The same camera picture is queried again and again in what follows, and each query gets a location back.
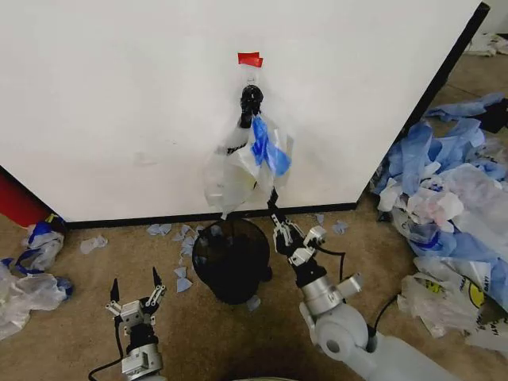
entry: red tape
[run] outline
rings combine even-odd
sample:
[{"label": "red tape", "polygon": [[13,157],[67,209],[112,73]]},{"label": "red tape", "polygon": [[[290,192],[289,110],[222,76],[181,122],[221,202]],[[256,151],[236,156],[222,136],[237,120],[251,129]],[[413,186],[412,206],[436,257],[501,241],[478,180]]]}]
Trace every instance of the red tape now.
[{"label": "red tape", "polygon": [[259,52],[238,53],[238,64],[261,67],[263,65],[263,59],[260,58]]}]

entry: plastic scrap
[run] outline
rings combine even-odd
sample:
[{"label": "plastic scrap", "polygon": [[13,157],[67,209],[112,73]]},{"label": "plastic scrap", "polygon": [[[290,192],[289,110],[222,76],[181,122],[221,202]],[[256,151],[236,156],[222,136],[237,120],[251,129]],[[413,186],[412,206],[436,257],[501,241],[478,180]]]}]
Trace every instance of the plastic scrap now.
[{"label": "plastic scrap", "polygon": [[256,84],[262,59],[246,54],[238,60],[245,73],[241,115],[204,168],[206,201],[222,212],[223,219],[254,193],[261,192],[268,200],[274,188],[287,183],[291,167],[292,136],[260,111],[264,96]]},{"label": "plastic scrap", "polygon": [[186,278],[187,277],[187,267],[182,266],[178,267],[173,272],[179,277],[179,278]]},{"label": "plastic scrap", "polygon": [[81,241],[79,248],[83,254],[90,254],[96,248],[104,248],[108,244],[107,238],[98,235],[95,238]]},{"label": "plastic scrap", "polygon": [[432,127],[420,122],[411,127],[407,139],[402,139],[402,190],[409,196],[415,194],[421,175],[429,163],[427,152],[432,139]]},{"label": "plastic scrap", "polygon": [[[485,97],[481,103],[494,98]],[[416,124],[387,153],[375,186],[378,208],[391,211],[395,228],[417,256],[490,268],[484,292],[508,311],[506,150],[496,140],[486,140],[475,119],[460,119],[442,138],[429,138],[428,131],[426,124]],[[405,176],[407,170],[412,173]],[[467,267],[452,269],[474,279]],[[422,320],[436,326],[429,317]]]},{"label": "plastic scrap", "polygon": [[455,226],[481,240],[508,262],[508,194],[470,164],[446,171],[441,177],[464,204],[464,213],[453,218]]},{"label": "plastic scrap", "polygon": [[[176,233],[173,237],[173,241],[182,242],[182,248],[180,249],[179,265],[183,265],[183,256],[192,256],[192,250],[194,249],[194,243],[199,238],[199,232],[204,230],[204,226],[198,225],[194,231],[189,225],[183,225],[180,232]],[[187,236],[188,232],[193,232],[194,236]]]},{"label": "plastic scrap", "polygon": [[439,117],[442,121],[457,121],[462,117],[474,117],[486,112],[485,107],[503,100],[503,93],[491,93],[468,102],[453,103],[434,107],[425,113],[426,117]]},{"label": "plastic scrap", "polygon": [[246,303],[248,311],[252,312],[261,305],[261,299],[257,295],[253,295]]},{"label": "plastic scrap", "polygon": [[332,230],[335,234],[344,234],[347,228],[348,224],[341,220],[337,220],[337,223],[332,225]]},{"label": "plastic scrap", "polygon": [[508,54],[508,40],[494,33],[477,33],[464,50],[469,56],[492,57],[497,53]]},{"label": "plastic scrap", "polygon": [[445,262],[426,258],[414,262],[421,272],[402,280],[399,309],[420,317],[433,337],[449,328],[473,330],[485,300],[482,289]]},{"label": "plastic scrap", "polygon": [[191,227],[189,225],[182,225],[180,233],[175,234],[175,236],[173,237],[173,241],[175,242],[183,241],[185,235],[189,230],[191,230]]},{"label": "plastic scrap", "polygon": [[325,224],[325,215],[324,214],[315,214],[314,216],[316,217],[317,223],[319,225],[323,226]]},{"label": "plastic scrap", "polygon": [[36,274],[50,268],[64,246],[64,235],[52,229],[46,221],[29,227],[29,237],[21,242],[25,250],[16,262],[22,274]]},{"label": "plastic scrap", "polygon": [[478,324],[476,329],[469,332],[466,344],[508,354],[508,319]]},{"label": "plastic scrap", "polygon": [[65,300],[67,289],[51,274],[33,274],[19,279],[0,264],[0,340],[19,332],[30,310],[54,310]]},{"label": "plastic scrap", "polygon": [[174,270],[174,273],[178,276],[176,280],[176,292],[184,292],[192,286],[192,282],[187,279],[187,268],[185,266],[178,267]]},{"label": "plastic scrap", "polygon": [[212,234],[213,237],[218,237],[218,236],[223,235],[222,228],[219,225],[210,226],[210,233]]},{"label": "plastic scrap", "polygon": [[163,224],[163,225],[153,224],[153,225],[150,225],[148,227],[148,229],[146,229],[146,231],[151,236],[157,236],[157,235],[165,236],[166,234],[171,232],[171,224]]},{"label": "plastic scrap", "polygon": [[176,280],[176,292],[184,292],[191,288],[192,282],[187,278],[178,278]]}]

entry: wall baseboard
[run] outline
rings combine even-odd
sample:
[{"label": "wall baseboard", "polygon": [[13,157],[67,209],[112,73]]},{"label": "wall baseboard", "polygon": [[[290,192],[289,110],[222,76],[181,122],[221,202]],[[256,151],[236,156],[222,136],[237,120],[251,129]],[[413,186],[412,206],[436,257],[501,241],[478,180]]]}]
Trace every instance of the wall baseboard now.
[{"label": "wall baseboard", "polygon": [[[328,204],[316,206],[297,206],[294,208],[280,208],[284,214],[304,214],[304,213],[320,213],[320,212],[339,212],[345,210],[354,210],[358,205],[357,202],[346,202],[342,204]],[[268,209],[245,210],[232,212],[229,218],[250,218],[269,216]],[[178,216],[162,216],[162,217],[143,217],[143,218],[125,218],[120,220],[97,220],[97,221],[76,221],[68,222],[66,226],[69,229],[93,229],[93,228],[114,228],[118,226],[136,226],[151,224],[168,224],[176,222],[191,221],[216,221],[221,218],[221,213],[204,213],[204,214],[182,214]]]}]

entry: pile of plastic bags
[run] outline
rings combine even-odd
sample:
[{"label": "pile of plastic bags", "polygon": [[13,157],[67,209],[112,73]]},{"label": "pile of plastic bags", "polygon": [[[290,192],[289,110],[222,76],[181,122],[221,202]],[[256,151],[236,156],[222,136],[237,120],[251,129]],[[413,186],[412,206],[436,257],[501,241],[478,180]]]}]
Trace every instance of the pile of plastic bags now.
[{"label": "pile of plastic bags", "polygon": [[477,329],[483,293],[508,311],[508,157],[496,139],[485,138],[480,121],[461,117],[499,99],[430,110],[458,122],[439,138],[426,121],[413,125],[387,153],[375,185],[378,209],[391,212],[419,257],[420,272],[402,282],[399,307],[435,337],[447,328]]},{"label": "pile of plastic bags", "polygon": [[61,220],[50,219],[29,228],[29,237],[22,242],[27,250],[17,260],[0,261],[0,340],[20,331],[30,310],[54,310],[72,292],[67,279],[44,273],[64,243],[63,233],[54,230]]}]

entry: black cable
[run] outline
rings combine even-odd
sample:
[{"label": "black cable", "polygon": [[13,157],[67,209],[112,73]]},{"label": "black cable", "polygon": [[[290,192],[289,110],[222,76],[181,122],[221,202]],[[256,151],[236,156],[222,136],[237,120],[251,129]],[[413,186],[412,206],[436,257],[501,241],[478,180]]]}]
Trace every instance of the black cable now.
[{"label": "black cable", "polygon": [[395,300],[397,300],[397,297],[400,293],[398,292],[397,294],[395,294],[394,296],[392,296],[390,298],[390,300],[387,302],[387,304],[384,305],[384,307],[380,310],[379,314],[378,314],[378,317],[375,319],[375,323],[374,323],[374,330],[377,331],[378,330],[378,324],[379,324],[379,320],[381,320],[381,317],[383,316],[384,314],[384,311],[387,310],[387,308],[390,306],[391,303],[393,303]]},{"label": "black cable", "polygon": [[124,351],[121,348],[121,342],[120,342],[120,333],[118,332],[118,329],[120,327],[120,321],[121,320],[119,317],[115,317],[115,319],[114,319],[114,337],[115,337],[115,339],[117,339],[118,353],[120,354],[120,358],[115,361],[111,361],[110,363],[108,363],[106,365],[102,365],[101,367],[95,368],[93,371],[88,373],[88,379],[90,381],[97,381],[97,379],[93,376],[94,373],[97,373],[98,371],[103,371],[104,369],[112,367],[112,366],[118,364],[119,362],[121,362],[122,359],[124,358]]},{"label": "black cable", "polygon": [[346,253],[345,252],[332,252],[330,250],[322,248],[318,244],[316,244],[314,247],[317,250],[319,250],[320,252],[323,252],[325,254],[329,254],[331,256],[339,256],[341,258],[341,264],[340,264],[340,267],[339,267],[339,280],[342,282],[343,274],[344,274],[344,258],[346,256]]}]

